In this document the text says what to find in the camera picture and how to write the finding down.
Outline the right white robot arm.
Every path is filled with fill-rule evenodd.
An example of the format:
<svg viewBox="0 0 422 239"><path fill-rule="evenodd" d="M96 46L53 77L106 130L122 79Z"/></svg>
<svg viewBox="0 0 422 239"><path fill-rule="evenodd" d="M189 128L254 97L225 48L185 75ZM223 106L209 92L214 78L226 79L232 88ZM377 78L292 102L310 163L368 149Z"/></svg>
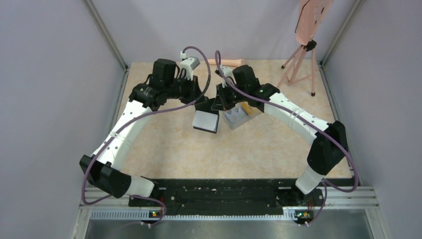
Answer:
<svg viewBox="0 0 422 239"><path fill-rule="evenodd" d="M299 134L309 145L307 167L295 182L292 199L305 205L312 191L344 157L348 157L345 127L329 123L294 104L270 83L261 84L249 65L235 69L219 65L216 73L222 78L217 85L213 109L228 111L247 103L260 112L273 116Z"/></svg>

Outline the black card holder wallet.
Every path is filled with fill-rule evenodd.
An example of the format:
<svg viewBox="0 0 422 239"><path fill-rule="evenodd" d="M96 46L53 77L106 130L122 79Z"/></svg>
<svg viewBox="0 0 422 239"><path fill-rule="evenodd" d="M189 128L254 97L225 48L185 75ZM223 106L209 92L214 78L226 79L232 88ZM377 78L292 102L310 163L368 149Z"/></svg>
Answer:
<svg viewBox="0 0 422 239"><path fill-rule="evenodd" d="M195 103L195 115L192 122L194 129L217 133L219 111L212 109L214 101L215 98L210 98L200 103Z"/></svg>

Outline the gold credit card stack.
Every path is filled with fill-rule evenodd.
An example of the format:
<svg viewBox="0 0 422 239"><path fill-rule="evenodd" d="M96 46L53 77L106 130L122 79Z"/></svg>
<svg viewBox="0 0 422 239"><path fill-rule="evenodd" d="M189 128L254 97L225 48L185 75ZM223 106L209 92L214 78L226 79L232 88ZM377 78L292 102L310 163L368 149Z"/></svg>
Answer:
<svg viewBox="0 0 422 239"><path fill-rule="evenodd" d="M257 111L256 108L251 107L248 103L243 102L241 104L241 107L243 108L243 110L246 112L247 115L249 115L250 117L255 117L257 114L259 114L259 111Z"/></svg>

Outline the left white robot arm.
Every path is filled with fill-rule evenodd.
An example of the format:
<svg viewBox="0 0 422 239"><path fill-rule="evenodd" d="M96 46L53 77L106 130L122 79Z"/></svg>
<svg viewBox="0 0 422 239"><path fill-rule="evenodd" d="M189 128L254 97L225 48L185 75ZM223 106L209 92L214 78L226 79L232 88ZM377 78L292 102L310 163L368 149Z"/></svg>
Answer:
<svg viewBox="0 0 422 239"><path fill-rule="evenodd" d="M121 169L131 146L152 115L170 99L192 105L205 99L199 88L194 70L200 61L188 57L177 64L168 59L158 59L146 82L136 85L117 123L101 146L92 155L84 155L80 167L86 175L86 182L107 194L120 198L124 195L138 195L148 206L159 201L159 192L153 181L122 173Z"/></svg>

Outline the clear plastic card box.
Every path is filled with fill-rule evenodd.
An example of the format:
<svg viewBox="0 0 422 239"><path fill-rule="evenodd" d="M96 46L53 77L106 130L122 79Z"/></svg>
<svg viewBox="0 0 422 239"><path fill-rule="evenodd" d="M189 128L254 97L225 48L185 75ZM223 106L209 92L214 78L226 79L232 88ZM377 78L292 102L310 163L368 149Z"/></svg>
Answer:
<svg viewBox="0 0 422 239"><path fill-rule="evenodd" d="M262 112L251 107L247 102L238 103L234 108L223 112L223 119L231 130L234 130L253 118L259 116Z"/></svg>

